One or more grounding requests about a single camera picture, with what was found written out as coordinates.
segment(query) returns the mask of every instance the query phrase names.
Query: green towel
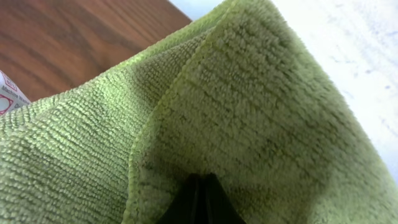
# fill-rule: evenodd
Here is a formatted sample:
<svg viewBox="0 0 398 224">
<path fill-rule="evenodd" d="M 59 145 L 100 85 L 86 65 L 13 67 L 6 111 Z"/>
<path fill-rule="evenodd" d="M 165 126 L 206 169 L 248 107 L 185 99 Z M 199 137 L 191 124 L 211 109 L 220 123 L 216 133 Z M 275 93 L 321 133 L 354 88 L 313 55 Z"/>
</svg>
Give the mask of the green towel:
<svg viewBox="0 0 398 224">
<path fill-rule="evenodd" d="M 398 223 L 385 165 L 266 0 L 227 0 L 0 124 L 0 223 L 155 223 L 193 172 L 247 223 Z"/>
</svg>

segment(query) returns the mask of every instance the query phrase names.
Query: black object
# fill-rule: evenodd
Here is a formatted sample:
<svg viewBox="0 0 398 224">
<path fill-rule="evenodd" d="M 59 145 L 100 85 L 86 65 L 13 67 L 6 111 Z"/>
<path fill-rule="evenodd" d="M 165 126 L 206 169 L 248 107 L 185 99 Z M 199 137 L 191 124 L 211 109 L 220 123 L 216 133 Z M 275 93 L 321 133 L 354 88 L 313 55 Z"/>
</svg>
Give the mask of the black object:
<svg viewBox="0 0 398 224">
<path fill-rule="evenodd" d="M 191 174 L 157 224 L 245 224 L 215 174 Z"/>
</svg>

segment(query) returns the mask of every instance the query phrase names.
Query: terry cloth texture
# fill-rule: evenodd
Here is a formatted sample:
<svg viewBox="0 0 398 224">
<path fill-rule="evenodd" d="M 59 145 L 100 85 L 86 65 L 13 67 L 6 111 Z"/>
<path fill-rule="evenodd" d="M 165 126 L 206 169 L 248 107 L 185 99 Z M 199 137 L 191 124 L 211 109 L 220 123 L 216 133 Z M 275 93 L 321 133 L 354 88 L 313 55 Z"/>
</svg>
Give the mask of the terry cloth texture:
<svg viewBox="0 0 398 224">
<path fill-rule="evenodd" d="M 1 223 L 154 223 L 214 172 L 247 223 L 398 223 L 397 187 L 266 0 L 0 117 Z"/>
</svg>

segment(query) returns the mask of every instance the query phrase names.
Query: brown wood table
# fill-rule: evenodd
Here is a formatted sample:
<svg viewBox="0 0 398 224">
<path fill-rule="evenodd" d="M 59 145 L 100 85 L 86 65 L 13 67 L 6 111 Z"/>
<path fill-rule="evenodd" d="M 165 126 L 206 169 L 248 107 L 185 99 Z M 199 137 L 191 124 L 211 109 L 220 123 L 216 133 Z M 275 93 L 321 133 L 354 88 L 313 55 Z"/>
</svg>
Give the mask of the brown wood table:
<svg viewBox="0 0 398 224">
<path fill-rule="evenodd" d="M 166 0 L 0 0 L 0 70 L 35 101 L 83 84 L 189 23 Z"/>
</svg>

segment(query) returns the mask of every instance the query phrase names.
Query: white marble surface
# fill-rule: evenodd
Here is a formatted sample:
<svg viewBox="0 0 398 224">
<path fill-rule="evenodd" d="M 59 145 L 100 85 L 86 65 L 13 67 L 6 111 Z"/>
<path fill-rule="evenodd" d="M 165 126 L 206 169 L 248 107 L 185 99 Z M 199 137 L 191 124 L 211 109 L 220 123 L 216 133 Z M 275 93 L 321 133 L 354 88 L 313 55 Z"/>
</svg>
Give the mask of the white marble surface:
<svg viewBox="0 0 398 224">
<path fill-rule="evenodd" d="M 222 0 L 170 0 L 195 20 Z M 398 1 L 271 0 L 329 74 L 398 182 Z"/>
</svg>

